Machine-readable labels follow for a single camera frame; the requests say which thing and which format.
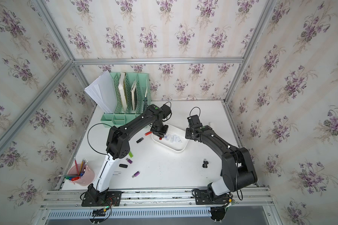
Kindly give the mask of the white plastic storage box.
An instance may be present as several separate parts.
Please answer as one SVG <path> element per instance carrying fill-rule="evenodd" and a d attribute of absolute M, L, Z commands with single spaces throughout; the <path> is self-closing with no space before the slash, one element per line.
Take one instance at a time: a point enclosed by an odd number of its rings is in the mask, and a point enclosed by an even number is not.
<path fill-rule="evenodd" d="M 168 125 L 168 131 L 165 134 L 164 138 L 160 139 L 159 137 L 152 134 L 151 135 L 152 140 L 156 144 L 172 152 L 175 152 L 175 153 L 183 152 L 189 142 L 189 139 L 186 139 L 186 131 L 176 126 L 173 126 L 171 124 L 167 124 L 167 125 Z"/>

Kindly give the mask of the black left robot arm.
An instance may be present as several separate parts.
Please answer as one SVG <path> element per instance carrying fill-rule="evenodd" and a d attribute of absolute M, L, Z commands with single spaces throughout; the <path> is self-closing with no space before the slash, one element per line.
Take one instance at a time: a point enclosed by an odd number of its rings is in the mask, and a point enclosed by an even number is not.
<path fill-rule="evenodd" d="M 141 115 L 120 127 L 112 126 L 106 141 L 106 152 L 99 153 L 105 156 L 99 175 L 91 184 L 97 193 L 109 189 L 110 180 L 115 168 L 121 160 L 126 158 L 130 152 L 130 140 L 146 126 L 151 125 L 151 134 L 164 138 L 169 126 L 164 124 L 172 116 L 171 107 L 164 104 L 158 107 L 155 104 L 149 105 Z"/>

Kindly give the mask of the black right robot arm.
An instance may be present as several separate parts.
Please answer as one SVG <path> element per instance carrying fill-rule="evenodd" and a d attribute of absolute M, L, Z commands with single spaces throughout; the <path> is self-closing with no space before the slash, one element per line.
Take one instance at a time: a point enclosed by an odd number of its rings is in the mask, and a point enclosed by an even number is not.
<path fill-rule="evenodd" d="M 206 145 L 222 161 L 221 178 L 207 186 L 209 196 L 236 192 L 258 181 L 248 149 L 238 148 L 225 141 L 212 127 L 204 126 L 198 115 L 189 116 L 187 120 L 189 127 L 186 129 L 186 139 Z"/>

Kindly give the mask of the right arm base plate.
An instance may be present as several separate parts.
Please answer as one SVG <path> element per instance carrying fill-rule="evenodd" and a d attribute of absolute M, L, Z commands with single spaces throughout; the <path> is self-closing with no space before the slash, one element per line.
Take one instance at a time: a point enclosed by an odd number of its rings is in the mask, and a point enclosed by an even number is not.
<path fill-rule="evenodd" d="M 192 190 L 192 196 L 195 198 L 196 205 L 226 205 L 233 199 L 233 195 L 231 193 L 224 193 L 217 196 L 213 191 L 197 188 Z"/>

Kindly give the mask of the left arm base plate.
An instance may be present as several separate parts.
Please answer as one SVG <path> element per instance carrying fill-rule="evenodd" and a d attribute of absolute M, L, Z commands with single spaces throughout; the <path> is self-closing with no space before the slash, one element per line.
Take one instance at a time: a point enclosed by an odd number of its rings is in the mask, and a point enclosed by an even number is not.
<path fill-rule="evenodd" d="M 82 198 L 82 207 L 99 207 L 99 206 L 119 206 L 121 197 L 121 191 L 106 191 L 103 193 L 89 193 L 85 192 Z"/>

